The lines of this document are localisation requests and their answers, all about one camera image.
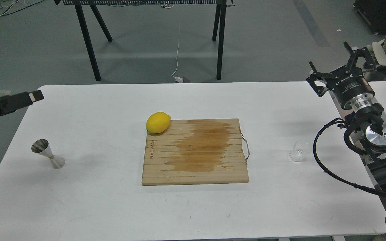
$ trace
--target black table leg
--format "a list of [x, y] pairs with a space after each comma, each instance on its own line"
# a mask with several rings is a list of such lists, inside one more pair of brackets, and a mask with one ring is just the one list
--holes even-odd
[[227, 1], [221, 1], [221, 13], [220, 13], [220, 31], [218, 34], [218, 57], [217, 57], [217, 79], [221, 79], [221, 67], [222, 67], [222, 47], [224, 43], [224, 25], [226, 24], [226, 8]]
[[101, 75], [99, 73], [95, 53], [93, 52], [92, 41], [90, 40], [89, 31], [87, 30], [86, 20], [84, 19], [83, 8], [81, 5], [75, 5], [75, 11], [77, 12], [78, 21], [80, 22], [81, 32], [83, 33], [84, 43], [86, 44], [87, 53], [89, 54], [90, 64], [92, 65], [95, 79], [96, 81], [100, 81]]
[[96, 5], [90, 5], [90, 8], [92, 9], [93, 14], [95, 14], [96, 19], [98, 20], [99, 25], [101, 26], [102, 31], [104, 31], [105, 37], [107, 37], [108, 41], [112, 42], [112, 37], [110, 32], [107, 29], [107, 26], [104, 23], [104, 20], [101, 17], [101, 14], [98, 11], [98, 8]]
[[221, 4], [217, 4], [217, 7], [215, 9], [214, 31], [212, 33], [213, 41], [217, 39], [218, 20], [219, 20], [220, 11], [221, 11]]

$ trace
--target white table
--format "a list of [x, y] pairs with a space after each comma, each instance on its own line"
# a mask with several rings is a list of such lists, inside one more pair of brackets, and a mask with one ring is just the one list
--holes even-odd
[[[288, 159], [295, 141], [312, 143], [338, 112], [306, 82], [44, 86], [0, 165], [0, 240], [183, 240], [357, 235], [385, 232], [377, 196], [334, 180], [312, 154]], [[249, 183], [142, 186], [145, 122], [239, 118], [251, 151]], [[49, 140], [66, 159], [59, 170], [34, 154]], [[371, 181], [343, 130], [321, 137], [329, 169]]]

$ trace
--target jigger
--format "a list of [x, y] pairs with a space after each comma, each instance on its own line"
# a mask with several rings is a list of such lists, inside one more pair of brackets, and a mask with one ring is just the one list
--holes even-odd
[[65, 159], [62, 157], [57, 157], [52, 153], [52, 150], [49, 146], [49, 141], [46, 139], [40, 139], [34, 142], [31, 146], [31, 150], [32, 152], [40, 154], [44, 157], [49, 157], [54, 169], [59, 169], [65, 164]]

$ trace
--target small glass cup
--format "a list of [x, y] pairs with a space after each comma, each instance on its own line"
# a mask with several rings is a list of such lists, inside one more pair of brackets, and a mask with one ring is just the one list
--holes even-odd
[[311, 150], [307, 142], [298, 141], [294, 144], [293, 149], [288, 153], [290, 159], [295, 162], [301, 162]]

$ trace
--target cutting board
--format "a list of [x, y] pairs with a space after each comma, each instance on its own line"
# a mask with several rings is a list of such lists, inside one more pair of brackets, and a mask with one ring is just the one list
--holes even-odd
[[147, 133], [142, 185], [247, 183], [239, 119], [171, 120]]

